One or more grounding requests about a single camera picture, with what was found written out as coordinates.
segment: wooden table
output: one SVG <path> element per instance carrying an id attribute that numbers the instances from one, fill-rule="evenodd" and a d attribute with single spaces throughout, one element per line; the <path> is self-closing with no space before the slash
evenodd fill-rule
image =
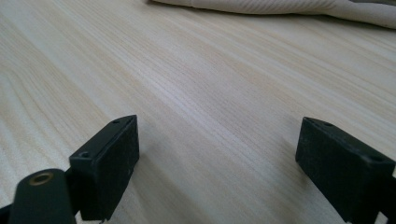
<path id="1" fill-rule="evenodd" d="M 0 72 L 0 206 L 132 114 L 141 158 L 109 223 L 344 223 L 294 160 L 304 116 L 396 159 L 396 34 L 373 25 L 5 0 Z"/>

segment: white cloth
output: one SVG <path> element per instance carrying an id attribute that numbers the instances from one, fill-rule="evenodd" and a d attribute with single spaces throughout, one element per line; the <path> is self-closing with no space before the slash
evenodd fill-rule
<path id="1" fill-rule="evenodd" d="M 396 29 L 396 0 L 154 0 L 246 14 L 326 14 Z"/>

